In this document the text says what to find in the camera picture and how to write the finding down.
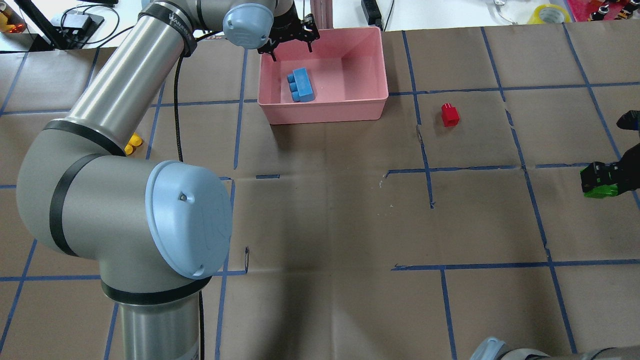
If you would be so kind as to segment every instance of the tape roll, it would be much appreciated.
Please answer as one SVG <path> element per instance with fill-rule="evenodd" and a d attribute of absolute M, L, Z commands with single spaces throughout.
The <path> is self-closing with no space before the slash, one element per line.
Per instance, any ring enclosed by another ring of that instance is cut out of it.
<path fill-rule="evenodd" d="M 544 4 L 533 11 L 527 24 L 560 24 L 571 22 L 569 13 L 558 5 Z"/>

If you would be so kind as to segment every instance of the blue block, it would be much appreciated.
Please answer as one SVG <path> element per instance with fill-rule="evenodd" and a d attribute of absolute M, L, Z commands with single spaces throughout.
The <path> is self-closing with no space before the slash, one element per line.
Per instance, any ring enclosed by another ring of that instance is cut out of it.
<path fill-rule="evenodd" d="M 293 70 L 293 74 L 287 76 L 287 82 L 289 83 L 293 101 L 309 102 L 316 99 L 316 95 L 311 88 L 307 68 Z"/>

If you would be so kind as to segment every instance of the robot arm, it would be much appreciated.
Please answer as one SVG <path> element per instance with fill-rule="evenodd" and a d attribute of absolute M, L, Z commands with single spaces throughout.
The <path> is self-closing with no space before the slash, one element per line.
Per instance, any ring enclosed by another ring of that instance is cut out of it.
<path fill-rule="evenodd" d="M 128 359 L 197 352 L 194 294 L 227 256 L 231 208 L 210 170 L 127 159 L 123 148 L 173 64 L 195 50 L 195 29 L 275 48 L 272 25 L 292 8 L 292 0 L 149 4 L 68 116 L 29 148 L 17 181 L 20 217 L 40 243 L 99 262 L 102 289 L 122 305 Z"/>

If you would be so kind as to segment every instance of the pink plastic container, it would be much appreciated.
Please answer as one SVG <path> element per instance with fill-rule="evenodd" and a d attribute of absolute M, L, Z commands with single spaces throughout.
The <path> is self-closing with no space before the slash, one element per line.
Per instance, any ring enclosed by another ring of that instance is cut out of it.
<path fill-rule="evenodd" d="M 378 28 L 320 30 L 313 44 L 280 44 L 278 61 L 263 54 L 258 103 L 269 123 L 302 124 L 377 120 L 389 96 L 382 36 Z M 316 99 L 294 102 L 287 74 L 306 67 Z"/>

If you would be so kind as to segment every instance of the red lego brick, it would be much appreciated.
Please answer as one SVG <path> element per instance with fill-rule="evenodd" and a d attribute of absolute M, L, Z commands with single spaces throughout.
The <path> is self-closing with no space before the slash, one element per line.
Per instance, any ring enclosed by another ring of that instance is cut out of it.
<path fill-rule="evenodd" d="M 456 126 L 458 125 L 458 121 L 460 121 L 460 115 L 458 115 L 456 108 L 449 103 L 442 105 L 442 122 L 444 126 Z"/>

